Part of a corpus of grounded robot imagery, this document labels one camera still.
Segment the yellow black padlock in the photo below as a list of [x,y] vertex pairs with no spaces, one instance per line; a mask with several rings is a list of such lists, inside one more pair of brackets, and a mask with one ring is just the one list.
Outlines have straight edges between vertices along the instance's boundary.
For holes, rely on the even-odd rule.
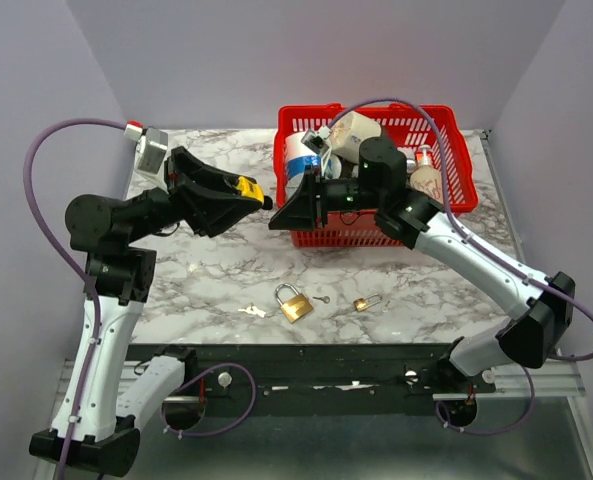
[[263,210],[273,209],[273,200],[264,194],[262,188],[255,179],[239,176],[236,183],[236,189],[241,196],[261,202]]

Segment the dark silver key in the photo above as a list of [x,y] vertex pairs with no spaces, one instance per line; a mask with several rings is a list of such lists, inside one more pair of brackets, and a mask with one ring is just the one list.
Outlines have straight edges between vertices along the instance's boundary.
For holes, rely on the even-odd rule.
[[315,300],[321,301],[325,304],[329,304],[331,299],[329,296],[314,296],[313,297]]

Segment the large brass padlock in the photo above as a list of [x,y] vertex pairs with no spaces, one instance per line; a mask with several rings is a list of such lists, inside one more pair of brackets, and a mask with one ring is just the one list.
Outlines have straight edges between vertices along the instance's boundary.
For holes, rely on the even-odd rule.
[[[289,290],[292,296],[287,300],[281,299],[281,293]],[[290,283],[279,284],[274,290],[274,298],[290,324],[294,324],[313,311],[309,299]]]

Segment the key bunch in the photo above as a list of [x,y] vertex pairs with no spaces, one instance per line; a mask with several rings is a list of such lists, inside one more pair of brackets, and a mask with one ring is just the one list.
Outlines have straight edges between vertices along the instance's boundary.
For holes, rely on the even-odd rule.
[[245,313],[251,316],[256,316],[259,318],[264,318],[267,315],[267,313],[264,310],[258,308],[254,304],[249,304],[244,308],[239,308],[238,312]]

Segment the small brass padlock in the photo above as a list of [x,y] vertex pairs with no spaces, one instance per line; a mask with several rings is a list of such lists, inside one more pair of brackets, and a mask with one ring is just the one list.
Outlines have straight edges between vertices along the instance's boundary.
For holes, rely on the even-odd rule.
[[379,304],[382,301],[382,296],[373,294],[367,297],[361,297],[353,302],[353,306],[357,312],[363,312],[370,307]]

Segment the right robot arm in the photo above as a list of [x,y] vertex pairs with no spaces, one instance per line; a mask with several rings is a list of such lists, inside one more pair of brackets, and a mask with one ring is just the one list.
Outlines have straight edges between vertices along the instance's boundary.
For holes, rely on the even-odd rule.
[[359,148],[354,179],[323,180],[308,167],[297,191],[271,218],[272,230],[313,231],[330,213],[373,208],[376,226],[390,239],[452,268],[488,295],[508,322],[456,340],[436,367],[436,379],[456,392],[491,367],[516,363],[537,369],[552,357],[571,323],[575,282],[548,276],[483,241],[425,193],[409,187],[406,158],[386,137]]

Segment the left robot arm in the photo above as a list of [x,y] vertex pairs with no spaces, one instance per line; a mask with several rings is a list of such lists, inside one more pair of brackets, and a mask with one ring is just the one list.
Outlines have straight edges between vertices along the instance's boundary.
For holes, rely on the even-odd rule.
[[138,153],[134,171],[150,184],[140,194],[125,200],[84,194],[66,209],[70,243],[58,252],[86,256],[76,267],[85,293],[82,336],[62,404],[29,448],[54,462],[58,475],[70,467],[99,477],[126,475],[145,425],[165,399],[188,394],[204,380],[194,350],[165,347],[130,388],[119,388],[157,258],[139,241],[179,223],[215,237],[272,205],[253,178],[210,166],[183,147]]

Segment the white blue paper roll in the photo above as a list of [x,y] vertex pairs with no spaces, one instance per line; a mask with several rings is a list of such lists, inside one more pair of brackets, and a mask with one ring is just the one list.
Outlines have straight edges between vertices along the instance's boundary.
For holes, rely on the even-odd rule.
[[285,140],[284,170],[287,197],[296,192],[308,166],[321,165],[320,157],[302,142],[304,136],[305,132],[298,132]]

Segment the beige wrapped paper roll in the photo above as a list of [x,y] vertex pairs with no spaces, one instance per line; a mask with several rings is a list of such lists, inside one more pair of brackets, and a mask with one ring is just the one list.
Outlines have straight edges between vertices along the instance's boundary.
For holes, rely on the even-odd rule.
[[374,119],[352,111],[331,127],[329,141],[334,155],[358,164],[360,145],[364,140],[380,137],[383,130]]

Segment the silver can top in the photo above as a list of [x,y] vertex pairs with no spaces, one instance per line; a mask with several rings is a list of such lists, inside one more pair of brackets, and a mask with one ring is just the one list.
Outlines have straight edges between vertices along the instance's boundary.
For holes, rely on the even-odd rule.
[[418,165],[414,159],[408,158],[406,160],[406,170],[408,174],[413,173],[418,168]]

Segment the cream pump bottle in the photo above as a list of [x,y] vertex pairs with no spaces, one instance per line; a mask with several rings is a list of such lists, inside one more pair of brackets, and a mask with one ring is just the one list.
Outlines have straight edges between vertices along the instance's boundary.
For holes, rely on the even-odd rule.
[[440,204],[444,203],[442,176],[433,165],[433,152],[429,145],[421,145],[415,152],[416,169],[410,175],[410,185]]

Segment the red plastic basket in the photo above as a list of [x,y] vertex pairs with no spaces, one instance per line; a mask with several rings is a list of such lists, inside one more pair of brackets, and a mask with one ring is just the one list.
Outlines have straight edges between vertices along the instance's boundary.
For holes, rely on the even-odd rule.
[[[289,197],[285,192],[285,140],[317,130],[340,114],[338,104],[285,106],[279,111],[274,140],[277,211]],[[361,149],[358,175],[327,179],[327,224],[313,231],[287,231],[297,247],[413,247],[432,219],[445,220],[469,213],[478,204],[470,155],[451,108],[425,105],[419,111],[397,103],[362,107],[360,114],[376,120],[382,134]],[[405,171],[403,147],[429,145],[433,165],[442,171],[447,191],[440,204],[413,189]]]

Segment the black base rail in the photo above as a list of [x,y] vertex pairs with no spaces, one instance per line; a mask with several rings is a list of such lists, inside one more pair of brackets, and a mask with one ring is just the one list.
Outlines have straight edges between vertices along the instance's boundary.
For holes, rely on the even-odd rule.
[[167,354],[182,363],[172,385],[203,392],[207,413],[235,417],[429,415],[434,399],[463,400],[495,390],[481,376],[443,374],[445,343],[434,344],[136,344],[128,360]]

